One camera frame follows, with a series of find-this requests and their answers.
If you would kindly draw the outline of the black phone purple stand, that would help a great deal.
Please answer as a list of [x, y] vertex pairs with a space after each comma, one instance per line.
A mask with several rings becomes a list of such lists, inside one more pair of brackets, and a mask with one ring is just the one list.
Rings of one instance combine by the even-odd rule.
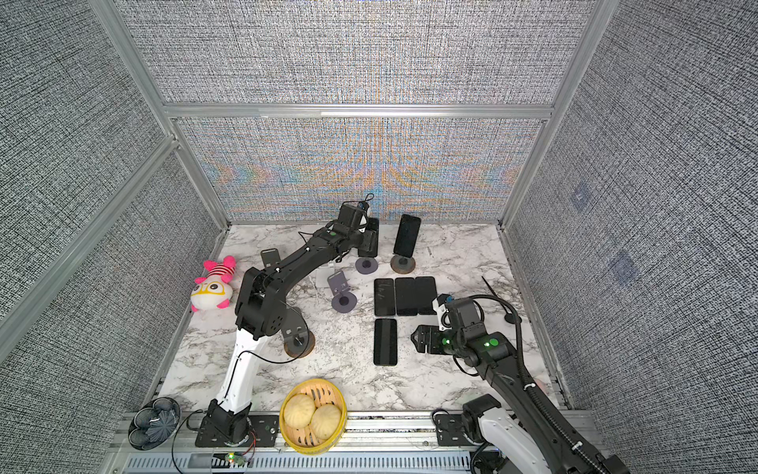
[[398, 316], [417, 316], [416, 280], [414, 278], [396, 278], [396, 314]]

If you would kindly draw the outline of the black phone front wooden stand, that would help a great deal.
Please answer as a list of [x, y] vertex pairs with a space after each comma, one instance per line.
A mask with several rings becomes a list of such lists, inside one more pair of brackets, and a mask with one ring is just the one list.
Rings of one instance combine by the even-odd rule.
[[418, 315], [434, 315], [433, 303], [438, 296], [435, 278], [433, 276], [418, 276], [415, 278]]

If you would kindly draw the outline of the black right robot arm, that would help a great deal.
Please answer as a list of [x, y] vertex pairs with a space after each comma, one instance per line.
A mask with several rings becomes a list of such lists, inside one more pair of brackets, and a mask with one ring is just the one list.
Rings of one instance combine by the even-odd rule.
[[440, 440], [463, 436], [477, 446], [472, 466], [495, 448], [522, 473], [630, 471], [618, 456], [602, 454], [551, 403], [503, 334], [487, 334], [481, 323], [446, 331], [420, 325], [411, 340], [422, 354], [461, 359], [497, 393], [466, 403], [459, 415], [432, 414]]

